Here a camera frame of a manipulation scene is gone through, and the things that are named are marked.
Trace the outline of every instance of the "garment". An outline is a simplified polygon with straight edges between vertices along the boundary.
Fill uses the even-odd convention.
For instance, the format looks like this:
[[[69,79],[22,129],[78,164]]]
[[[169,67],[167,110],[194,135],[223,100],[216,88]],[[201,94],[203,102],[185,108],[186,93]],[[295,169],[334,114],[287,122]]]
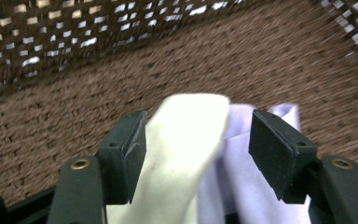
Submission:
[[[310,223],[310,200],[306,204],[278,202],[249,154],[254,109],[251,105],[230,106],[230,122],[223,145],[200,182],[200,224],[225,223],[224,216],[235,212],[243,224]],[[277,105],[270,112],[299,130],[297,105]]]
[[[295,105],[274,109],[298,124]],[[248,154],[252,111],[229,105],[223,95],[167,98],[146,125],[147,152],[132,204],[108,205],[108,222],[217,224],[238,212],[243,223],[309,223],[305,205],[277,202]]]

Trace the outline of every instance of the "brown woven basket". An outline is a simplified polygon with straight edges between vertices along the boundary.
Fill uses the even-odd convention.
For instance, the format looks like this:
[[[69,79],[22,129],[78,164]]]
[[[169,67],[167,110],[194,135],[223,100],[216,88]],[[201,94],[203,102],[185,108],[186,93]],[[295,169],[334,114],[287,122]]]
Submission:
[[[176,92],[300,105],[358,161],[358,1],[0,0],[0,195],[55,184],[123,114]]]

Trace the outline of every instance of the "purple fabric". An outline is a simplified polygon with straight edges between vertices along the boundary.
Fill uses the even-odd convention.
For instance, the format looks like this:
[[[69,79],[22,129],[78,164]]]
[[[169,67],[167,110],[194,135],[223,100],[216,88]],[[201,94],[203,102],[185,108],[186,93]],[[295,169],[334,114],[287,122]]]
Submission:
[[[249,154],[251,105],[231,105],[230,123],[222,147],[200,181],[200,224],[225,223],[224,216],[237,212],[241,223],[308,224],[308,203],[278,202]],[[298,107],[277,105],[270,109],[299,130]]]

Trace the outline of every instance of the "brass screw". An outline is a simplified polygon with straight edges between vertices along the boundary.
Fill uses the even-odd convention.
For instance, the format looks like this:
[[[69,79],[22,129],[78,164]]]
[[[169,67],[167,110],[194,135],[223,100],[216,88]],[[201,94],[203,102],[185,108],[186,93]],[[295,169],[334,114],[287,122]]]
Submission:
[[[353,164],[349,161],[344,161],[342,159],[334,159],[331,161],[333,165],[335,165],[338,168],[344,169],[344,170],[351,170],[353,169]]]
[[[90,162],[88,160],[78,160],[78,161],[72,162],[71,168],[73,170],[81,170],[81,169],[88,167],[89,165],[90,165]]]

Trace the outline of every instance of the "folded cloth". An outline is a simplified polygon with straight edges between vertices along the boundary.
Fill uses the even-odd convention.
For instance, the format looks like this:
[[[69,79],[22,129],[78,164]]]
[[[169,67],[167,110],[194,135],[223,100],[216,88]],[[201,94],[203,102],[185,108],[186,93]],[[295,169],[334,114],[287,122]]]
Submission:
[[[273,189],[249,154],[251,105],[231,105],[224,143],[201,179],[198,193],[200,224],[225,223],[224,216],[238,213],[242,224],[308,224],[305,204],[278,202]],[[299,130],[298,106],[277,105],[270,112]]]
[[[132,204],[108,205],[109,223],[197,223],[200,179],[221,147],[229,100],[216,94],[167,98],[146,125],[146,156]]]

